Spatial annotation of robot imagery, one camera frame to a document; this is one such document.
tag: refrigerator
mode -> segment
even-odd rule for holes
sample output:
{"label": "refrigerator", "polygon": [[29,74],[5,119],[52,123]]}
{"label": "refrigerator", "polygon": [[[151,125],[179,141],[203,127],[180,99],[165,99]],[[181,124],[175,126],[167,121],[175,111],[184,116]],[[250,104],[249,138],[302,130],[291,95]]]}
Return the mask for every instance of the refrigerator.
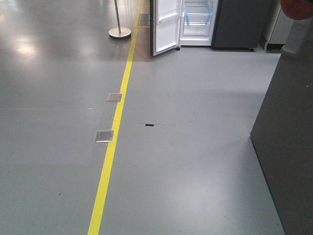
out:
{"label": "refrigerator", "polygon": [[179,46],[211,46],[218,0],[151,0],[152,56]]}
{"label": "refrigerator", "polygon": [[150,0],[151,55],[180,46],[256,48],[271,0]]}

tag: yellow floor line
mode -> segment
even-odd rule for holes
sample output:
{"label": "yellow floor line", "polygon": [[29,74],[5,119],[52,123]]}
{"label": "yellow floor line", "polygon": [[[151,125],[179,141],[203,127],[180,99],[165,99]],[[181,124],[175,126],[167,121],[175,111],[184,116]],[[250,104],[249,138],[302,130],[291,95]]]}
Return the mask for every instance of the yellow floor line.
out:
{"label": "yellow floor line", "polygon": [[[139,14],[140,14],[141,6],[142,6],[142,0],[139,0],[135,25],[138,25],[138,22],[139,22]],[[102,215],[104,213],[105,200],[106,200],[107,193],[108,193],[111,170],[112,170],[112,165],[114,161],[117,137],[118,137],[119,127],[120,127],[123,109],[124,109],[127,86],[128,86],[129,77],[130,77],[132,65],[133,65],[137,36],[138,36],[138,28],[135,27],[134,33],[132,35],[131,47],[129,50],[126,68],[125,68],[122,85],[120,89],[120,93],[122,93],[123,95],[122,95],[121,102],[117,104],[115,115],[114,115],[114,120],[112,124],[114,137],[113,137],[112,142],[108,144],[108,148],[107,148],[107,152],[106,152],[106,156],[105,156],[105,160],[103,164],[103,169],[101,172],[100,182],[98,186],[98,192],[97,192],[97,196],[96,196],[95,203],[93,206],[93,212],[91,215],[88,235],[98,235],[100,231],[101,220],[102,220]]]}

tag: door shelf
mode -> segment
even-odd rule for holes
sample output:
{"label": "door shelf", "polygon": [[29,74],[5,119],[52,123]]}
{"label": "door shelf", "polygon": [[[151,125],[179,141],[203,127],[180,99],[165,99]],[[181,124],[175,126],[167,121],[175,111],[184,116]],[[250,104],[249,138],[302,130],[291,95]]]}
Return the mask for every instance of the door shelf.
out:
{"label": "door shelf", "polygon": [[171,20],[175,20],[181,16],[181,7],[172,11],[163,12],[159,16],[159,22],[164,23]]}

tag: stanchion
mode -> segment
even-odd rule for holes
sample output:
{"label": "stanchion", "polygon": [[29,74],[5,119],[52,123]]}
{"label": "stanchion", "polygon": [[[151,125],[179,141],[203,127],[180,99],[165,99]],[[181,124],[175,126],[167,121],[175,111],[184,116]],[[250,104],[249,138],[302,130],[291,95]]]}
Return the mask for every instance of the stanchion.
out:
{"label": "stanchion", "polygon": [[115,3],[115,11],[116,11],[116,19],[117,19],[117,28],[113,28],[109,31],[109,35],[112,38],[127,38],[131,35],[131,30],[128,28],[121,27],[119,23],[119,15],[118,15],[118,9],[117,9],[117,2],[114,0]]}

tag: refrigerator door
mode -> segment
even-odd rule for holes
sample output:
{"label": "refrigerator door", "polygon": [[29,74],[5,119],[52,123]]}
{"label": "refrigerator door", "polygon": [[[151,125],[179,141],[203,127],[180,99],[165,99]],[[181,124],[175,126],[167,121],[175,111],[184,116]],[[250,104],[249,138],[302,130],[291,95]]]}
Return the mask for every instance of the refrigerator door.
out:
{"label": "refrigerator door", "polygon": [[182,0],[150,0],[151,55],[179,46]]}

